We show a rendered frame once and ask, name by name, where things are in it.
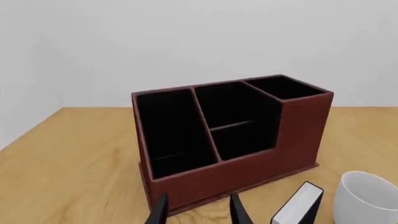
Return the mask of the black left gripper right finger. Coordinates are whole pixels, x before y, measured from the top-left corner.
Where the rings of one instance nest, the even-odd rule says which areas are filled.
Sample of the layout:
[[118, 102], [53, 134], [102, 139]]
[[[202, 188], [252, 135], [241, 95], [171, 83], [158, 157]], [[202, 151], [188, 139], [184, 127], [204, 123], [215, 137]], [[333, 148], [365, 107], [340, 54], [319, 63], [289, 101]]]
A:
[[238, 194], [230, 195], [229, 210], [232, 224], [252, 224], [252, 220], [243, 207]]

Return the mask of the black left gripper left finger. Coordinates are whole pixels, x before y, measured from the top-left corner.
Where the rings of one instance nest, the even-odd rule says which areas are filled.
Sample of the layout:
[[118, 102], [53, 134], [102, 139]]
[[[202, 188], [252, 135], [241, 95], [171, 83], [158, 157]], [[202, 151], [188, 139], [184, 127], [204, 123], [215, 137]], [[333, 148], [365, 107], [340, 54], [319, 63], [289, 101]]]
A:
[[162, 193], [144, 224], [166, 224], [169, 215], [169, 196]]

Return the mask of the black book with white pages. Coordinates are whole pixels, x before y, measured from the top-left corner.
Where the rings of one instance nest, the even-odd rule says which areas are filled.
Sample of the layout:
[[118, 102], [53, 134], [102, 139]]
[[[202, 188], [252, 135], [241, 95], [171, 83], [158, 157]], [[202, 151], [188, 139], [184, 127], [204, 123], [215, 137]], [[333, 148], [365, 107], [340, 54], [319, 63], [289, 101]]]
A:
[[270, 224], [314, 224], [324, 190], [305, 181], [271, 218]]

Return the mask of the red-brown desk caddy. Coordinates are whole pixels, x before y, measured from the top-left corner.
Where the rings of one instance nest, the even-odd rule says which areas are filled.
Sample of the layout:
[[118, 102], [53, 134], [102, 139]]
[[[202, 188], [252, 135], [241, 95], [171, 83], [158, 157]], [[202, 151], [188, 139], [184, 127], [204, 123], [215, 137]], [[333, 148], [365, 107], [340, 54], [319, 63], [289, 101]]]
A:
[[317, 167], [332, 91], [272, 75], [132, 93], [149, 208], [169, 214]]

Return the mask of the white mug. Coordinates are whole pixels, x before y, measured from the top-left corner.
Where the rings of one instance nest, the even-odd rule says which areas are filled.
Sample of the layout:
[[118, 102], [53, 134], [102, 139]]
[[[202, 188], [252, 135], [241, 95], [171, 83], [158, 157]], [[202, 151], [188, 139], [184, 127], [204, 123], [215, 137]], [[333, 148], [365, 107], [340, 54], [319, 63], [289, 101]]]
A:
[[341, 176], [333, 201], [335, 224], [398, 224], [398, 187], [363, 171]]

